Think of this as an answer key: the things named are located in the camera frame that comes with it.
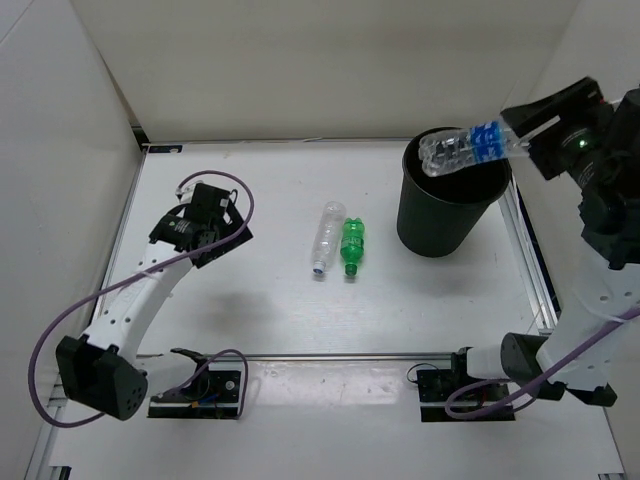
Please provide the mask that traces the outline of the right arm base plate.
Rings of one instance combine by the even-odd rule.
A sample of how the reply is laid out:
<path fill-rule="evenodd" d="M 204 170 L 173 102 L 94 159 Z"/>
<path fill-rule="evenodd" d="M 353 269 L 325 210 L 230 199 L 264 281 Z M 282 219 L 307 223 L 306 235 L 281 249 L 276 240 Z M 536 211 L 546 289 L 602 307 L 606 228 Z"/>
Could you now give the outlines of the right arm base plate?
<path fill-rule="evenodd" d="M 406 380 L 417 388 L 422 423 L 458 422 L 458 419 L 446 413 L 445 403 L 455 391 L 475 383 L 474 379 L 457 372 L 453 367 L 446 368 L 428 362 L 410 367 Z M 504 384 L 477 387 L 457 397 L 452 410 L 470 413 L 489 407 L 508 395 L 509 389 Z"/>

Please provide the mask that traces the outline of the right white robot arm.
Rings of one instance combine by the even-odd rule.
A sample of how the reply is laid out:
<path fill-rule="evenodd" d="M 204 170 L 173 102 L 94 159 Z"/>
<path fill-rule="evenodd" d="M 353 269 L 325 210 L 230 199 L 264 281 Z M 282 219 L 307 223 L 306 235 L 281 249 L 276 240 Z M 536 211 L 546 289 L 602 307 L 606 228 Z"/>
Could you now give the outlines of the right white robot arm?
<path fill-rule="evenodd" d="M 551 335 L 508 333 L 497 346 L 460 350 L 450 390 L 470 400 L 485 384 L 514 382 L 534 399 L 569 392 L 611 407 L 610 364 L 639 316 L 639 92 L 613 105 L 585 77 L 501 117 L 532 137 L 528 155 L 545 179 L 566 173 L 579 187 L 584 250 Z"/>

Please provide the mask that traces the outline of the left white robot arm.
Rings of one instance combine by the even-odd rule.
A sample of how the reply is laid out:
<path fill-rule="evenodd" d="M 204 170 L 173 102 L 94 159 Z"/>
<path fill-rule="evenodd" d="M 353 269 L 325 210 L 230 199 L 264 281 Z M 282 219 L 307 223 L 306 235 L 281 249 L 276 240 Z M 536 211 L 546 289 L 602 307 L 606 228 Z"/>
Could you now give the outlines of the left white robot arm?
<path fill-rule="evenodd" d="M 236 191 L 197 182 L 178 193 L 149 235 L 135 281 L 118 288 L 108 308 L 77 338 L 56 348 L 67 397 L 119 420 L 131 418 L 147 397 L 202 402 L 223 389 L 207 371 L 206 357 L 173 348 L 139 359 L 142 340 L 174 287 L 252 237 L 235 206 Z"/>

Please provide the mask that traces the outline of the clear bottle blue cap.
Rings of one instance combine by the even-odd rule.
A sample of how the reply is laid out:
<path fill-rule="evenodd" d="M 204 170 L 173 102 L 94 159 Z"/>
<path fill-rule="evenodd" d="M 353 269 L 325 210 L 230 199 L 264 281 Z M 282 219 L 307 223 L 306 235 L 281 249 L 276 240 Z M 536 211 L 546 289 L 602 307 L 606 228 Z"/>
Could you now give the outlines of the clear bottle blue cap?
<path fill-rule="evenodd" d="M 328 202 L 322 211 L 312 248 L 312 272 L 322 276 L 334 260 L 346 219 L 346 207 L 337 201 Z"/>

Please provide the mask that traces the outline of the tall blue label water bottle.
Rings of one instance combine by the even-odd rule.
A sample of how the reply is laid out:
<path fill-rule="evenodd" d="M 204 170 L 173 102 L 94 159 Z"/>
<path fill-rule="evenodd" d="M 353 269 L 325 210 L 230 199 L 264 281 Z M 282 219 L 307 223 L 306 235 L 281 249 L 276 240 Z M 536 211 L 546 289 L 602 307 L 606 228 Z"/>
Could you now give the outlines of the tall blue label water bottle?
<path fill-rule="evenodd" d="M 503 120 L 426 134 L 418 146 L 423 172 L 432 178 L 486 163 L 527 156 L 530 142 Z"/>

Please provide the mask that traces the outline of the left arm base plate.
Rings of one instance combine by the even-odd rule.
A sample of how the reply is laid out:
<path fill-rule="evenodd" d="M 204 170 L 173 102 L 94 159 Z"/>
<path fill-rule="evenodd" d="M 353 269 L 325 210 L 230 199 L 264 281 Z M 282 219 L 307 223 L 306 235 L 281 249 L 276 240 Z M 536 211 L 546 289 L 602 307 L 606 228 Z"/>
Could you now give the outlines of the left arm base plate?
<path fill-rule="evenodd" d="M 244 387 L 241 362 L 214 362 L 193 384 L 153 396 L 147 417 L 176 420 L 235 420 Z"/>

